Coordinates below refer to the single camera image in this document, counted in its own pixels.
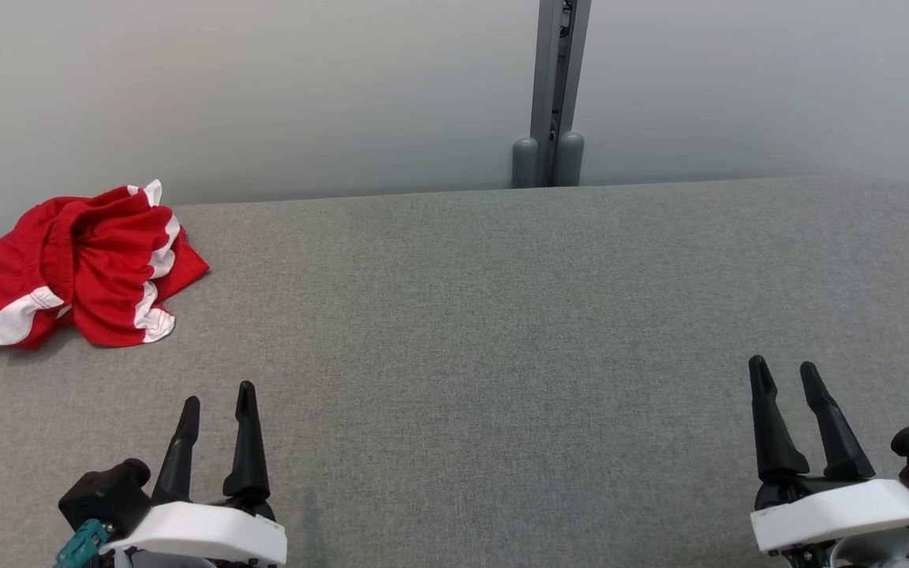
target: gray cushion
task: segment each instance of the gray cushion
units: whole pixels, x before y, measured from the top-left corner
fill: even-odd
[[[159,344],[0,349],[0,566],[48,565],[90,469],[193,495],[259,391],[290,567],[773,566],[746,361],[821,471],[818,364],[882,476],[909,425],[909,187],[839,177],[176,208],[209,275]]]

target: clothing pile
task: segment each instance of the clothing pile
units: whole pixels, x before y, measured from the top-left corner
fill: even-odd
[[[99,346],[148,344],[173,331],[159,302],[209,265],[159,205],[162,190],[158,180],[26,212],[0,240],[0,346],[37,349],[62,326]]]

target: gray cylinder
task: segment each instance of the gray cylinder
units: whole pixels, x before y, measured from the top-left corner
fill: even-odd
[[[555,187],[577,187],[581,183],[581,158],[584,157],[584,136],[566,133],[556,143],[556,165],[552,184]]]
[[[538,181],[538,143],[520,139],[511,151],[511,187],[535,187]]]

